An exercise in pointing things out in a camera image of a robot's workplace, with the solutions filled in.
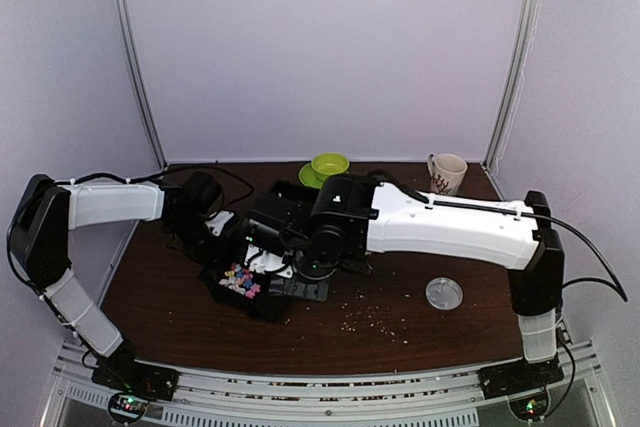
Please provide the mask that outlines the black three-compartment candy tray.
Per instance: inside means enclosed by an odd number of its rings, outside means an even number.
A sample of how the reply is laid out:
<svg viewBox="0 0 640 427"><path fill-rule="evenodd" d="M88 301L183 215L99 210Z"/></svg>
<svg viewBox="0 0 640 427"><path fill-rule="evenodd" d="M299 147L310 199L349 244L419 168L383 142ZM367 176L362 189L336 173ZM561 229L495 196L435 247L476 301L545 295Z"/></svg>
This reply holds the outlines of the black three-compartment candy tray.
<svg viewBox="0 0 640 427"><path fill-rule="evenodd" d="M253 201L230 232L230 252L198 276L214 301L255 319L274 322L279 318L290 298L270 295L269 275L251 272L244 265L247 246L281 256L299 272L309 244L304 224L318 194L314 188L277 181Z"/></svg>

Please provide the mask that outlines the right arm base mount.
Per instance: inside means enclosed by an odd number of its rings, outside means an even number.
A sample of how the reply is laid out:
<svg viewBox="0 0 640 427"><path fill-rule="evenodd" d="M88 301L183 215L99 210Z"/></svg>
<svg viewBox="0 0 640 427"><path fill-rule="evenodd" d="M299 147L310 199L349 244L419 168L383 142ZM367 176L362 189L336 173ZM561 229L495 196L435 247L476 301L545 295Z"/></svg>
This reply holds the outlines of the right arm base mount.
<svg viewBox="0 0 640 427"><path fill-rule="evenodd" d="M542 422L552 412L549 387L564 379L558 357L541 363L525 359L481 368L479 385L485 400L505 398L518 420Z"/></svg>

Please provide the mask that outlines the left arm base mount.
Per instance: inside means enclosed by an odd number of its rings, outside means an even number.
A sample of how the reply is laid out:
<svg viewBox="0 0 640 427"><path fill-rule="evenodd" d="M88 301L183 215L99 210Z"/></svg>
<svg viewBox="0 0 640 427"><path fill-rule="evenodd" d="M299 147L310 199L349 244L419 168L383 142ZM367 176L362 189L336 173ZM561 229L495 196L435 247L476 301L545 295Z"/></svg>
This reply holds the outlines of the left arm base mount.
<svg viewBox="0 0 640 427"><path fill-rule="evenodd" d="M146 415L153 402L173 400L179 372L139 361L130 340L125 339L109 356L93 347L88 352L96 360L92 382L113 390L107 413L117 425L131 426Z"/></svg>

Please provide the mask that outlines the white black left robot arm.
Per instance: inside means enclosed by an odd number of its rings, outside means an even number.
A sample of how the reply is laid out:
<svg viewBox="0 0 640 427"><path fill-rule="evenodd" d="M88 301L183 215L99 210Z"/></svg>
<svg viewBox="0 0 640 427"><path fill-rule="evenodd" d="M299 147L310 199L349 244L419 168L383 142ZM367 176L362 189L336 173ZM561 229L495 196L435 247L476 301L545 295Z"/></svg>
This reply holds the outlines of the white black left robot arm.
<svg viewBox="0 0 640 427"><path fill-rule="evenodd" d="M133 391L143 383L143 368L118 352L125 337L78 281L68 253L69 234L94 225L161 221L196 262L206 264L237 219L228 210L210 213L221 195L215 179L203 172L182 185L106 173L67 181L36 174L7 229L7 257L17 277L63 324L108 358L106 376L121 390Z"/></svg>

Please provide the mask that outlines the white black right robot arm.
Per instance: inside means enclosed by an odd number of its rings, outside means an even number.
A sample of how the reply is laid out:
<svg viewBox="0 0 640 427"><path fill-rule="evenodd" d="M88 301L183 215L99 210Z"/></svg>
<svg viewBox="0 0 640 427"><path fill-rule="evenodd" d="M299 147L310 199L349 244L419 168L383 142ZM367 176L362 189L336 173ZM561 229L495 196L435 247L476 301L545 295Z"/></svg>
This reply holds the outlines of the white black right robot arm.
<svg viewBox="0 0 640 427"><path fill-rule="evenodd" d="M386 172L340 174L320 189L278 182L260 195L243 222L255 253L250 266L292 274L271 288L299 297L338 270L364 270L369 253L409 252L465 258L508 272L524 358L513 366L519 387L535 387L557 355L556 311L562 300L565 254L546 197L490 202L424 193Z"/></svg>

